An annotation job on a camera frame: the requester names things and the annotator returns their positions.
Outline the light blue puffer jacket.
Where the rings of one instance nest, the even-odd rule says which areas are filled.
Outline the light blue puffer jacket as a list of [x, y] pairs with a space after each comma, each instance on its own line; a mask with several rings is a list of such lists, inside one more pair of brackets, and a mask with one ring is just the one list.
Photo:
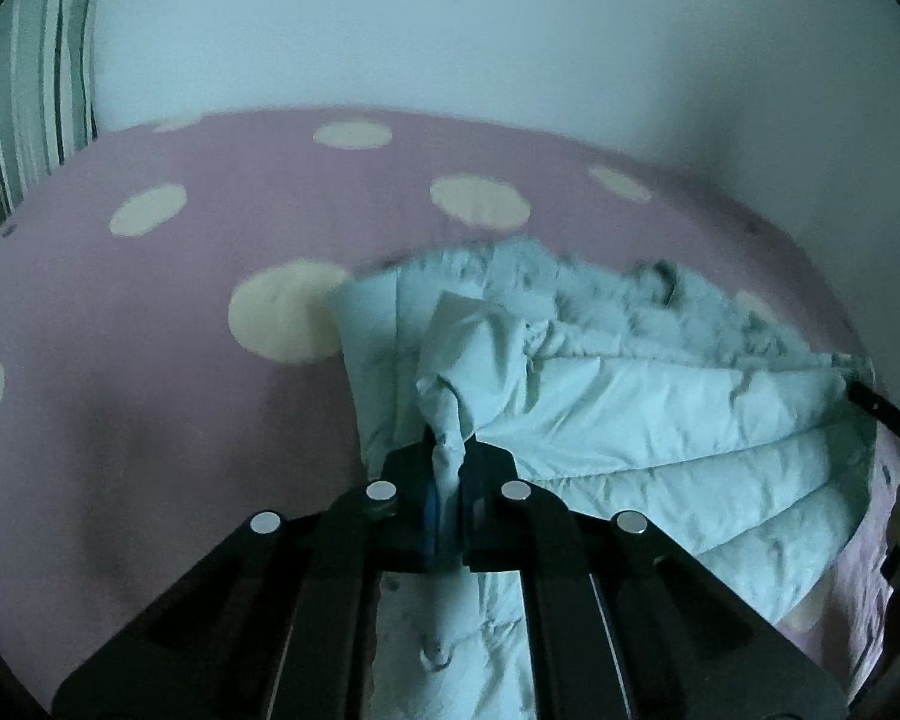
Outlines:
[[576, 511], [642, 512], [769, 622], [870, 507], [877, 428], [845, 396], [870, 362], [676, 263], [616, 273], [512, 238], [356, 278], [329, 305], [370, 476], [432, 434], [450, 499], [464, 443], [497, 445]]

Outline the striped pillow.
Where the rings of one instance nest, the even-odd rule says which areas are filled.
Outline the striped pillow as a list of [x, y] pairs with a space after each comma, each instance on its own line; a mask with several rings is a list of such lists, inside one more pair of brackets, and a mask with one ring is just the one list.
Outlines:
[[95, 0], [0, 7], [0, 226], [97, 137]]

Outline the pink polka dot bedsheet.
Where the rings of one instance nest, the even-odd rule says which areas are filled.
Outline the pink polka dot bedsheet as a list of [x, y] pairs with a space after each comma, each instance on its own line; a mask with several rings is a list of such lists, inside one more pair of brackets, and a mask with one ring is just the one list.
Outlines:
[[[789, 238], [619, 154], [381, 110], [110, 133], [0, 229], [0, 655], [40, 707], [53, 717], [64, 679], [252, 515], [318, 514], [382, 477], [386, 459], [379, 476], [362, 461], [341, 284], [512, 238], [616, 273], [684, 266], [814, 351], [866, 359], [875, 388]], [[859, 529], [784, 619], [763, 618], [848, 713], [900, 649], [884, 538], [900, 458], [868, 417]], [[436, 438], [416, 444], [436, 559], [380, 580], [356, 718], [541, 718], [520, 577], [464, 564], [460, 472], [442, 499]]]

